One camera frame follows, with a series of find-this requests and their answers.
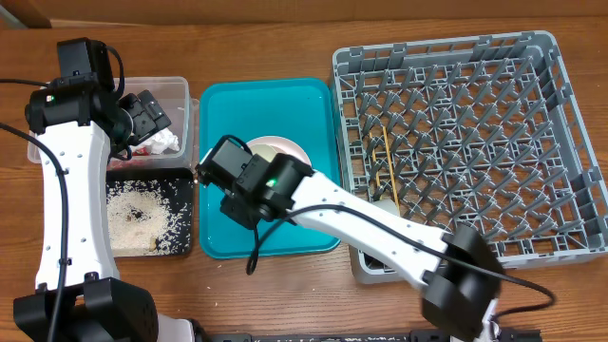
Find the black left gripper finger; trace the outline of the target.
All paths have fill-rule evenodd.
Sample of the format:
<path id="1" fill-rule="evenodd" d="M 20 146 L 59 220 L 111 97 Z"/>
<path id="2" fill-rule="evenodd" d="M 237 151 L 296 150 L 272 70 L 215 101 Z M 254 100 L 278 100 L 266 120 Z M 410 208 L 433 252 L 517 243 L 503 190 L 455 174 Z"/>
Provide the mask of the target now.
<path id="1" fill-rule="evenodd" d="M 140 105 L 140 100 L 138 98 L 138 95 L 135 95 L 134 93 L 127 94 L 120 100 L 120 107 L 127 112 L 127 114 L 129 115 L 129 117 L 131 118 L 131 121 L 132 121 L 132 133 L 131 133 L 131 136 L 128 138 L 129 145 L 138 145 L 140 143 L 143 143 L 145 140 L 147 140 L 151 136 L 153 136 L 153 135 L 151 135 L 151 136 L 138 136 L 137 135 L 136 116 L 140 114 L 140 110 L 141 110 L 141 105 Z"/>
<path id="2" fill-rule="evenodd" d="M 171 120 L 149 90 L 140 92 L 138 98 L 141 105 L 140 114 L 136 116 L 138 136 L 154 135 L 171 124 Z"/>

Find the red snack wrapper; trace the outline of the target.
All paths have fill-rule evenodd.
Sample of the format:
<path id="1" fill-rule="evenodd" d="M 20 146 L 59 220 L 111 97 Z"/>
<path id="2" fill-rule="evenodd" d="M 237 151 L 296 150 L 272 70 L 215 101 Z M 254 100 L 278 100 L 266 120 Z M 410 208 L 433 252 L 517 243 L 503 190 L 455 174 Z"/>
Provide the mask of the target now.
<path id="1" fill-rule="evenodd" d="M 145 147 L 136 149 L 135 147 L 132 148 L 132 155 L 133 156 L 148 156 L 149 153 L 147 151 L 147 149 Z"/>

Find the white napkin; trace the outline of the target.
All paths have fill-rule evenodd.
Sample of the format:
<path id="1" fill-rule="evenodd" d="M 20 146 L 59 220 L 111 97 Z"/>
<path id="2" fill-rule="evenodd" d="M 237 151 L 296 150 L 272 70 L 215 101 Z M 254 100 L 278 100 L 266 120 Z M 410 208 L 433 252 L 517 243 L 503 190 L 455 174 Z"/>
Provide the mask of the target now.
<path id="1" fill-rule="evenodd" d="M 135 146 L 136 149 L 145 147 L 149 155 L 160 155 L 164 152 L 178 152 L 180 140 L 169 128 L 165 128 L 144 142 Z"/>

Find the white plate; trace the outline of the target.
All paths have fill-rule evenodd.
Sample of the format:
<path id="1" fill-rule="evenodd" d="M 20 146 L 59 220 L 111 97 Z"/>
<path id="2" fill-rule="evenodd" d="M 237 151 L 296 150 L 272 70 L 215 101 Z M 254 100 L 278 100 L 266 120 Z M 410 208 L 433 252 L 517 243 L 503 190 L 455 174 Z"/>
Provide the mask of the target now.
<path id="1" fill-rule="evenodd" d="M 308 155 L 306 154 L 306 152 L 295 142 L 283 138 L 283 137 L 279 137 L 279 136 L 262 136 L 262 137 L 258 137 L 255 139 L 252 139 L 250 141 L 247 142 L 247 146 L 250 148 L 251 145 L 253 144 L 268 144 L 270 145 L 274 150 L 277 151 L 277 155 L 278 154 L 286 154 L 286 155 L 291 155 L 296 157 L 297 159 L 301 160 L 302 162 L 307 163 L 308 165 L 311 165 L 311 160 L 308 157 Z"/>

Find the wooden chopstick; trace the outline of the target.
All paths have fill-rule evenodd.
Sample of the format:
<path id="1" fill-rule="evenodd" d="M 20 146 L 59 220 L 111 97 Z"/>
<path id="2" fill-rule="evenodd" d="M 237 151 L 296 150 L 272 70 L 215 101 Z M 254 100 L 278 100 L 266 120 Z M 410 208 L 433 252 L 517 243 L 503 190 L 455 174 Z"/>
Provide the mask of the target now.
<path id="1" fill-rule="evenodd" d="M 372 158 L 372 173 L 374 175 L 374 180 L 375 180 L 375 185 L 376 188 L 379 189 L 381 187 L 381 181 L 379 179 L 378 176 L 378 168 L 376 167 L 376 163 L 377 163 L 377 158 L 376 158 L 376 152 L 375 152 L 375 148 L 377 146 L 377 143 L 375 142 L 375 138 L 373 137 L 371 131 L 369 133 L 370 135 L 370 147 L 371 147 L 371 158 Z"/>
<path id="2" fill-rule="evenodd" d="M 388 130 L 385 126 L 382 127 L 382 134 L 383 134 L 383 140 L 384 140 L 384 144 L 385 144 L 386 157 L 387 157 L 387 161 L 388 161 L 388 165 L 389 165 L 389 177 L 390 177 L 391 191 L 392 191 L 393 201 L 394 201 L 396 209 L 397 209 L 396 215 L 401 217 L 400 202 L 399 202 L 398 192 L 397 192 L 397 187 L 396 187 L 397 183 L 395 181 L 392 156 L 391 156 L 390 147 L 389 147 Z"/>

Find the grey bowl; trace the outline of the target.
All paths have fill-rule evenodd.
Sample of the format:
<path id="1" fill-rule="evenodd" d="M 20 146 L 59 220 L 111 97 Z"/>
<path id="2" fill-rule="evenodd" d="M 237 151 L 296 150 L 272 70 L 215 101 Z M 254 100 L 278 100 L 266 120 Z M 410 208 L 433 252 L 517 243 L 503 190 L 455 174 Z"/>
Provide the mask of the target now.
<path id="1" fill-rule="evenodd" d="M 392 215 L 395 215 L 397 217 L 400 216 L 398 205 L 391 199 L 380 199 L 374 201 L 372 204 Z"/>

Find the cream cup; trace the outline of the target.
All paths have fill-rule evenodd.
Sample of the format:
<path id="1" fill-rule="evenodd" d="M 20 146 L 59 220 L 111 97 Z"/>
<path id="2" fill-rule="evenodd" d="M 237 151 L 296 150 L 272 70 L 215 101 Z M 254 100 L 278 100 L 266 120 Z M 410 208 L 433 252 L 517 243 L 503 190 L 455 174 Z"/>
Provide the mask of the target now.
<path id="1" fill-rule="evenodd" d="M 255 155 L 259 155 L 266 162 L 271 162 L 277 154 L 276 150 L 274 150 L 270 145 L 264 143 L 253 144 L 250 146 L 250 149 Z"/>

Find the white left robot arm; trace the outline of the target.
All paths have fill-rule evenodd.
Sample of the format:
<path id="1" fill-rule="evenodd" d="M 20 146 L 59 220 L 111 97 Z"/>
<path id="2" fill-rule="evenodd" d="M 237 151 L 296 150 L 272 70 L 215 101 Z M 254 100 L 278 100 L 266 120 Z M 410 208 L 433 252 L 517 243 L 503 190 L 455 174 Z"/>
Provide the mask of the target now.
<path id="1" fill-rule="evenodd" d="M 30 95 L 25 138 L 41 154 L 44 240 L 34 294 L 13 302 L 34 341 L 155 341 L 151 294 L 121 281 L 106 211 L 106 167 L 171 124 L 153 95 L 124 91 L 117 52 L 97 40 L 57 45 L 61 75 Z"/>

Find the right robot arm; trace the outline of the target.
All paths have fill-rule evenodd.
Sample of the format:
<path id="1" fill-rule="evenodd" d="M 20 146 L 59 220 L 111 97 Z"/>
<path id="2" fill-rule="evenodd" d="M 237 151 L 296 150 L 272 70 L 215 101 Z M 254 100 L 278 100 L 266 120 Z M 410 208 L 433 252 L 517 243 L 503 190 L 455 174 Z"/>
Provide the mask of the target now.
<path id="1" fill-rule="evenodd" d="M 255 229 L 285 221 L 339 238 L 389 266 L 422 294 L 423 317 L 459 341 L 490 341 L 504 272 L 473 228 L 454 233 L 398 217 L 342 189 L 300 159 L 271 161 L 224 136 L 196 167 L 225 194 L 221 212 Z"/>

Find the clear plastic bin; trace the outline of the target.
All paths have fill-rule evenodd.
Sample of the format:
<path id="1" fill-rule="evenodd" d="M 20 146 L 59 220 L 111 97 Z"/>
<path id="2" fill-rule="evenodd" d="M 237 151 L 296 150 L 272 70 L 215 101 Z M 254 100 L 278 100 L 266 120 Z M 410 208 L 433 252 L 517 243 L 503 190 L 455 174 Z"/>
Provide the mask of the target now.
<path id="1" fill-rule="evenodd" d="M 114 147 L 109 137 L 95 123 L 79 126 L 75 122 L 61 123 L 49 126 L 46 132 L 38 135 L 32 131 L 28 137 L 39 154 L 44 175 L 52 172 L 51 167 L 61 167 L 58 175 L 68 173 L 75 179 L 105 181 L 107 167 L 120 150 L 126 150 L 120 164 L 123 166 L 146 166 L 152 168 L 186 167 L 191 161 L 192 135 L 188 130 L 192 127 L 190 97 L 188 84 L 182 77 L 143 78 L 140 86 L 142 91 L 149 90 L 158 100 L 160 106 L 171 120 L 167 127 L 180 140 L 180 150 L 169 154 L 157 156 L 133 156 L 132 148 Z"/>

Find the teal serving tray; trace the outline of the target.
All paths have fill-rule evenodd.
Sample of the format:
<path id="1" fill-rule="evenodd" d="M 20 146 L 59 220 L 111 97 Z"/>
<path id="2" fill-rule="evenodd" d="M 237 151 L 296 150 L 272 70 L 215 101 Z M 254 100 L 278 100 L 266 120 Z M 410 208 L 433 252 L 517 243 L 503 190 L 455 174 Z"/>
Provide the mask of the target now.
<path id="1" fill-rule="evenodd" d="M 224 135 L 248 143 L 278 136 L 303 149 L 312 167 L 341 182 L 332 96 L 315 78 L 216 84 L 199 102 L 199 154 L 204 156 Z M 199 191 L 199 244 L 215 259 L 246 258 L 254 232 L 219 210 L 224 193 L 216 186 Z"/>

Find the grey dish rack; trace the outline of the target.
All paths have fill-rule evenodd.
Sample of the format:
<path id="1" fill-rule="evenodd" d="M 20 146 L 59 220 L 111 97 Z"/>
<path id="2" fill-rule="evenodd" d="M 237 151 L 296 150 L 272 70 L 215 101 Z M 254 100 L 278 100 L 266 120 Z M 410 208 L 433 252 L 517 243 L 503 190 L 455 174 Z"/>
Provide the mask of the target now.
<path id="1" fill-rule="evenodd" d="M 511 269 L 606 255 L 607 187 L 551 33 L 343 47 L 331 88 L 356 196 L 393 201 L 385 126 L 401 217 L 473 227 Z"/>

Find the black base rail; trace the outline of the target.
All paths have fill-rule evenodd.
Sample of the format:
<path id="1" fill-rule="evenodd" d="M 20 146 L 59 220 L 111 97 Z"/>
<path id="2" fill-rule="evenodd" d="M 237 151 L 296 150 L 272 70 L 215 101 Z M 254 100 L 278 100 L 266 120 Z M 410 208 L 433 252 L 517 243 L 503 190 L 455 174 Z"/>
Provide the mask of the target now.
<path id="1" fill-rule="evenodd" d="M 436 329 L 412 330 L 392 333 L 325 333 L 254 335 L 250 333 L 219 333 L 202 337 L 172 337 L 160 332 L 159 341 L 211 341 L 211 342 L 449 342 L 455 341 L 448 334 Z"/>

